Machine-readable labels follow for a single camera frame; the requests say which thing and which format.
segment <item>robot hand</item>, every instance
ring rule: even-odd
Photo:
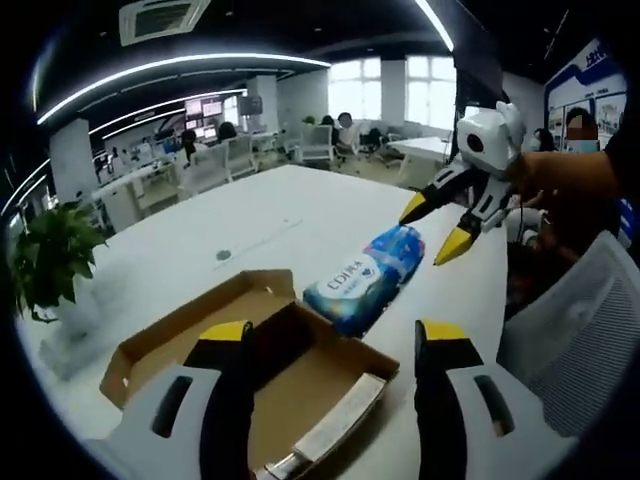
[[[481,232],[506,217],[511,194],[506,171],[520,156],[524,134],[520,112],[504,102],[498,102],[495,110],[480,108],[477,114],[458,121],[460,153],[415,195],[400,218],[401,225],[415,222],[473,187],[473,204],[445,240],[434,265],[466,253]]]

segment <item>blue package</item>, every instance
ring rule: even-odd
[[[412,227],[395,226],[348,259],[334,275],[307,287],[303,300],[331,320],[342,335],[362,336],[411,278],[423,256],[420,233]]]

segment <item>ceiling light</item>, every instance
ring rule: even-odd
[[[280,60],[286,62],[297,62],[297,63],[306,63],[309,65],[317,65],[319,67],[328,68],[331,66],[330,63],[321,62],[319,60],[312,60],[309,58],[301,58],[301,57],[290,57],[288,55],[274,55],[270,53],[205,53],[202,55],[187,55],[184,57],[174,57],[166,60],[160,60],[157,62],[145,63],[144,65],[139,65],[137,67],[129,68],[127,70],[123,70],[118,73],[114,73],[113,75],[109,75],[108,77],[103,78],[102,80],[98,80],[97,82],[92,83],[91,85],[87,85],[86,87],[78,90],[73,95],[68,96],[60,103],[55,105],[51,110],[47,111],[44,115],[42,115],[38,119],[38,125],[42,125],[47,121],[52,115],[58,112],[60,109],[64,108],[74,100],[86,95],[87,93],[95,90],[98,87],[106,85],[107,83],[111,83],[120,78],[127,77],[134,73],[143,72],[145,70],[151,70],[157,67],[164,67],[166,65],[173,65],[176,63],[186,63],[186,62],[196,62],[200,60],[221,60],[221,59],[242,59],[242,58],[251,58],[251,59],[259,59],[259,60]]]
[[[49,164],[49,162],[51,162],[51,159],[47,158],[44,162],[42,162],[42,165],[40,165],[38,168],[36,168],[31,173],[31,175],[29,175],[20,185],[18,185],[18,188],[15,189],[15,191],[9,197],[9,200],[7,200],[7,203],[5,203],[4,207],[2,207],[2,211],[0,212],[0,215],[4,215],[4,212],[7,211],[7,208],[9,208],[9,205],[11,205],[11,202],[13,201],[13,199],[18,195],[18,193],[20,193],[20,190],[22,190],[24,188],[24,186],[26,184],[28,184],[31,181],[31,179],[38,174],[38,172],[40,170],[42,170],[44,167],[46,167]]]
[[[20,205],[22,202],[24,202],[25,199],[31,194],[31,192],[33,192],[37,188],[37,186],[40,185],[42,182],[44,182],[46,179],[47,179],[46,175],[43,175],[42,177],[40,177],[36,183],[31,185],[31,188],[29,190],[24,192],[24,195],[20,197],[20,200],[18,200],[17,204]]]
[[[420,7],[420,9],[424,12],[424,14],[429,18],[429,21],[433,25],[433,28],[436,29],[440,38],[447,46],[450,52],[453,51],[453,42],[451,41],[451,37],[447,33],[447,30],[444,28],[444,25],[436,15],[436,12],[433,11],[431,6],[427,3],[427,0],[415,0],[416,4]]]
[[[145,108],[142,108],[140,110],[136,110],[135,112],[127,113],[126,115],[123,115],[122,117],[116,118],[115,120],[111,120],[110,122],[107,122],[104,125],[100,125],[99,127],[94,128],[93,130],[90,130],[89,131],[89,135],[93,135],[94,133],[99,132],[103,128],[106,128],[106,127],[108,127],[110,125],[113,125],[114,123],[118,123],[118,122],[120,122],[122,120],[125,120],[126,118],[135,117],[136,115],[139,115],[140,113],[148,112],[149,110],[155,110],[156,108],[166,107],[167,105],[171,105],[172,103],[186,102],[186,101],[189,101],[189,100],[194,100],[196,98],[202,98],[202,97],[213,97],[214,95],[227,95],[227,94],[230,94],[230,93],[244,93],[244,92],[246,92],[246,89],[237,88],[235,90],[221,90],[219,92],[199,93],[197,95],[191,95],[189,97],[176,98],[175,100],[169,100],[168,102],[158,103],[157,105],[151,105],[150,107],[145,107]]]
[[[156,115],[155,117],[150,117],[150,118],[145,118],[144,120],[140,120],[139,122],[136,123],[132,123],[131,125],[127,125],[126,127],[122,127],[119,130],[116,130],[115,132],[111,132],[107,135],[105,135],[104,137],[102,137],[103,140],[106,140],[107,138],[111,138],[114,135],[117,135],[119,133],[125,132],[127,130],[130,130],[134,127],[137,127],[138,125],[142,125],[144,123],[149,123],[153,120],[157,120],[158,118],[162,118],[162,117],[168,117],[169,115],[174,115],[176,113],[181,113],[184,112],[185,109],[184,108],[179,108],[177,110],[171,110],[170,112],[166,112],[166,113],[161,113],[160,115]]]

